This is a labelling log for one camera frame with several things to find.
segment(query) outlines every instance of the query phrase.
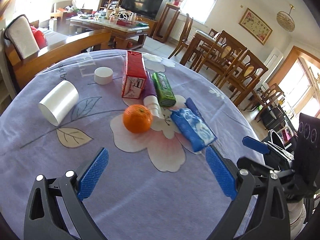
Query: blue package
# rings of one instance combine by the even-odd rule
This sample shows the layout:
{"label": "blue package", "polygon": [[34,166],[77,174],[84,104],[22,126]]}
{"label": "blue package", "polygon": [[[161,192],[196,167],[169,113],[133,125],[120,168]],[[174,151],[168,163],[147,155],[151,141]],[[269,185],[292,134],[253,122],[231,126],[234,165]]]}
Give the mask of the blue package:
{"label": "blue package", "polygon": [[211,129],[189,108],[180,108],[179,110],[171,110],[171,112],[172,121],[190,141],[194,152],[201,151],[216,139]]}
{"label": "blue package", "polygon": [[188,98],[186,100],[186,102],[184,103],[187,108],[189,108],[196,116],[200,117],[201,120],[206,124],[206,126],[211,130],[211,128],[209,127],[209,125],[205,122],[204,118],[202,117],[201,113],[199,112],[198,108],[196,107],[195,103],[193,102],[193,100],[191,98]]}

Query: green package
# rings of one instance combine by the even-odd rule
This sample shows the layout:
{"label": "green package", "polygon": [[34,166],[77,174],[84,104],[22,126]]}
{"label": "green package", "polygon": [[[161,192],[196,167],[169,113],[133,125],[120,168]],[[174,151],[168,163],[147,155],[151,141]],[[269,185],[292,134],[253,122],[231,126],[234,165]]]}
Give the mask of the green package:
{"label": "green package", "polygon": [[172,107],[176,103],[176,98],[172,92],[169,81],[164,74],[153,73],[153,84],[156,89],[158,102],[161,107]]}

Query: white pillow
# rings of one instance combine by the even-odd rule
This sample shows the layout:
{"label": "white pillow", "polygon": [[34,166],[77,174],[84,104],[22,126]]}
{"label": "white pillow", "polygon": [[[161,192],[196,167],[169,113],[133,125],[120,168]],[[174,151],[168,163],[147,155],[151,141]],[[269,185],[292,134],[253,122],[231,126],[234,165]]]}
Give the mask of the white pillow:
{"label": "white pillow", "polygon": [[22,58],[29,57],[40,50],[32,34],[28,19],[24,16],[19,16],[19,18],[14,20],[7,28],[5,34]]}

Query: blue gripper pad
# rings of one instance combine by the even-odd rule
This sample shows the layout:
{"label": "blue gripper pad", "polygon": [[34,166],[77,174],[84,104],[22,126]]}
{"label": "blue gripper pad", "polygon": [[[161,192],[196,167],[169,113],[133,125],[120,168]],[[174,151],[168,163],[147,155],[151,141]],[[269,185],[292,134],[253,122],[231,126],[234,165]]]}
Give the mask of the blue gripper pad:
{"label": "blue gripper pad", "polygon": [[212,147],[207,147],[205,159],[223,193],[234,200],[237,196],[236,180]]}
{"label": "blue gripper pad", "polygon": [[246,136],[242,139],[242,144],[247,146],[248,148],[257,151],[261,154],[268,154],[270,150],[268,146],[256,139],[251,138],[250,136]]}
{"label": "blue gripper pad", "polygon": [[85,198],[90,197],[96,186],[101,174],[108,165],[109,153],[103,148],[91,163],[87,171],[83,174],[78,182],[78,198],[82,202]]}

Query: orange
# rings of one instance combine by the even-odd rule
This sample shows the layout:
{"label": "orange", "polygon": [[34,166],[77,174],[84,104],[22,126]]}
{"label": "orange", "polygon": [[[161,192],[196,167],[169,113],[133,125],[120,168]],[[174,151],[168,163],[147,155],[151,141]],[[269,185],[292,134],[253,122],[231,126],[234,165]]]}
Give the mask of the orange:
{"label": "orange", "polygon": [[143,133],[150,129],[152,114],[143,105],[129,106],[123,113],[123,124],[132,133]]}

